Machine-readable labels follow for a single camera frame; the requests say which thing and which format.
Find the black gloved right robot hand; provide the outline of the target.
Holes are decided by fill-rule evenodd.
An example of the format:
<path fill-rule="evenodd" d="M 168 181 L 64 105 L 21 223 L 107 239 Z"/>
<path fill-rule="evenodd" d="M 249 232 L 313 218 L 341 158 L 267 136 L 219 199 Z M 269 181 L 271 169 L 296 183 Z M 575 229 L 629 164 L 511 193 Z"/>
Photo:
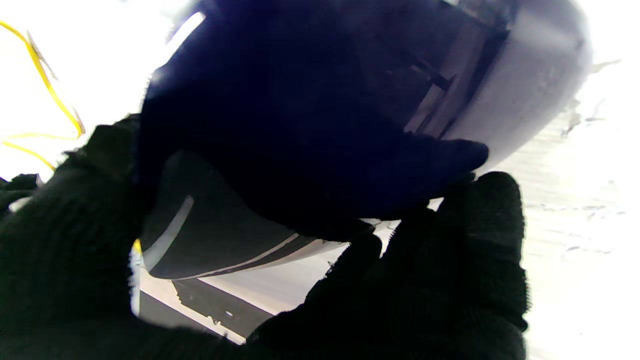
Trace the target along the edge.
<path fill-rule="evenodd" d="M 0 178 L 1 217 L 20 210 L 41 185 L 42 179 L 37 173 L 19 174 L 11 180 Z"/>

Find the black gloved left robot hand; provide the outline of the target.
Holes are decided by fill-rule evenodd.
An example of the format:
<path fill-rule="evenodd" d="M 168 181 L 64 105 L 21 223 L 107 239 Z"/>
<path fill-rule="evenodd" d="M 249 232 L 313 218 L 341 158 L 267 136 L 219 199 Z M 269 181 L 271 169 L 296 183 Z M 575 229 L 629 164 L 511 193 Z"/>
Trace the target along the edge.
<path fill-rule="evenodd" d="M 368 223 L 331 210 L 277 214 L 350 240 L 295 309 L 242 345 L 135 316 L 130 251 L 146 203 L 130 182 L 137 117 L 100 125 L 1 217 L 1 358 L 14 360 L 524 360 L 529 308 L 521 189 L 469 174 L 437 210 L 400 212 L 385 252 Z"/>

